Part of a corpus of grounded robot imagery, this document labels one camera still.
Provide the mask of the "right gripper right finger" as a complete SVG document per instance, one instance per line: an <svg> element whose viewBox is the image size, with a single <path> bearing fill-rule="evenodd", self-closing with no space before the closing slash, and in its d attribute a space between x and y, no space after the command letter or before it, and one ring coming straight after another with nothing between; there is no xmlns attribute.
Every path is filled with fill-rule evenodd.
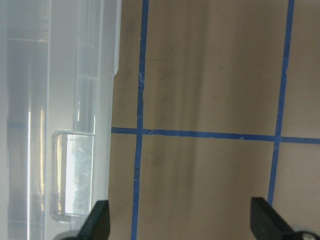
<svg viewBox="0 0 320 240"><path fill-rule="evenodd" d="M263 197L250 200L250 230L256 240L293 240L295 231Z"/></svg>

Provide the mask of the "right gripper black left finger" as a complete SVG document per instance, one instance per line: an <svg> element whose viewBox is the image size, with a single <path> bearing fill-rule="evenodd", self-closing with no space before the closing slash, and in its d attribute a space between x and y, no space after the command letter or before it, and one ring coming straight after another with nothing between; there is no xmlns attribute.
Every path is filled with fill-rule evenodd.
<svg viewBox="0 0 320 240"><path fill-rule="evenodd" d="M76 236L77 240L108 240L111 232L108 200L98 200Z"/></svg>

